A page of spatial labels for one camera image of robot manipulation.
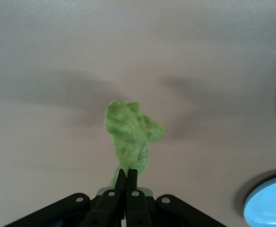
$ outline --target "blue disc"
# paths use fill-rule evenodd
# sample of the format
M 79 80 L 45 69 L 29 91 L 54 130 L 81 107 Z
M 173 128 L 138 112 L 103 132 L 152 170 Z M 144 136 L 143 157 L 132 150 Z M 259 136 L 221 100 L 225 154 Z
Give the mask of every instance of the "blue disc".
M 276 178 L 261 184 L 249 195 L 244 218 L 251 227 L 276 227 Z

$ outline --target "gray background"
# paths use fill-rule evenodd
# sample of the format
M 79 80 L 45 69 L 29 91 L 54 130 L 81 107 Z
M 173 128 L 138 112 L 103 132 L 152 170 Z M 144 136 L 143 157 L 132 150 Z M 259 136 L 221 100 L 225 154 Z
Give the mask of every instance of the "gray background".
M 0 0 L 0 226 L 108 186 L 116 98 L 166 130 L 139 186 L 247 227 L 276 171 L 276 0 Z

